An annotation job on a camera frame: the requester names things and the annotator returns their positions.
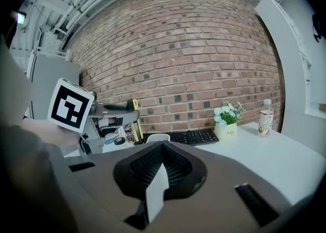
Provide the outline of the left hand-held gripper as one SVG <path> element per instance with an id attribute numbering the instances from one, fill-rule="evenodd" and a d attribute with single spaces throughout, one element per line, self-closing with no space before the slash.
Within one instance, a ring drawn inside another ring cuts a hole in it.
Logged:
<path id="1" fill-rule="evenodd" d="M 98 103 L 94 93 L 60 78 L 51 97 L 47 120 L 79 135 L 79 153 L 96 154 L 102 153 L 104 130 L 113 132 L 136 122 L 139 116 L 139 111 L 128 110 L 126 106 Z"/>

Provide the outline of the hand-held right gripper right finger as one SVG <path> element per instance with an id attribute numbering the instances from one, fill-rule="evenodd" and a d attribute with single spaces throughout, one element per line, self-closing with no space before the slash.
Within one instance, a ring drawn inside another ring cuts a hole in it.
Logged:
<path id="1" fill-rule="evenodd" d="M 191 197 L 207 179 L 208 171 L 202 160 L 168 141 L 162 143 L 162 164 L 169 182 L 164 199 Z"/>

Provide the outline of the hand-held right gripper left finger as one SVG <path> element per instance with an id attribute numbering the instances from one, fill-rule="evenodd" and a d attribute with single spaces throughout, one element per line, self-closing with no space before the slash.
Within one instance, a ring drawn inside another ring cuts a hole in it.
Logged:
<path id="1" fill-rule="evenodd" d="M 144 144 L 140 151 L 120 160 L 113 177 L 123 194 L 145 199 L 146 189 L 162 164 L 162 142 Z"/>

